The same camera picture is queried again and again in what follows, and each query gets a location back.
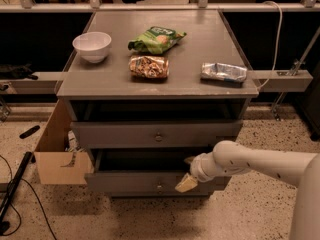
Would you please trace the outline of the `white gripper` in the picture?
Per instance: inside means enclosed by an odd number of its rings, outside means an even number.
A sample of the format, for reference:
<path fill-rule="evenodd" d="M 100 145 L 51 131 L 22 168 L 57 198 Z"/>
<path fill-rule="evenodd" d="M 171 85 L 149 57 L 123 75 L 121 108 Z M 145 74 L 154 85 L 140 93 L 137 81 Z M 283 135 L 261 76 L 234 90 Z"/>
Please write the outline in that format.
<path fill-rule="evenodd" d="M 202 153 L 196 157 L 186 157 L 184 162 L 190 165 L 191 174 L 186 173 L 176 185 L 175 190 L 180 193 L 194 189 L 198 185 L 198 181 L 212 181 L 215 177 L 222 174 L 222 168 L 215 162 L 212 152 Z"/>

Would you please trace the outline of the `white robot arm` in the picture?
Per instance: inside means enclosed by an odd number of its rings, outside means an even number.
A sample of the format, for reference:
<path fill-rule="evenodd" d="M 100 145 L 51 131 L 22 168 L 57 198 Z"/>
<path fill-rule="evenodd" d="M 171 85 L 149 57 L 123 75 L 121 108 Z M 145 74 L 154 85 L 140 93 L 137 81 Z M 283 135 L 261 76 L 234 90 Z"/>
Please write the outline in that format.
<path fill-rule="evenodd" d="M 185 159 L 190 170 L 175 189 L 184 193 L 199 183 L 249 170 L 297 188 L 290 240 L 320 240 L 320 154 L 247 148 L 220 141 L 209 153 Z"/>

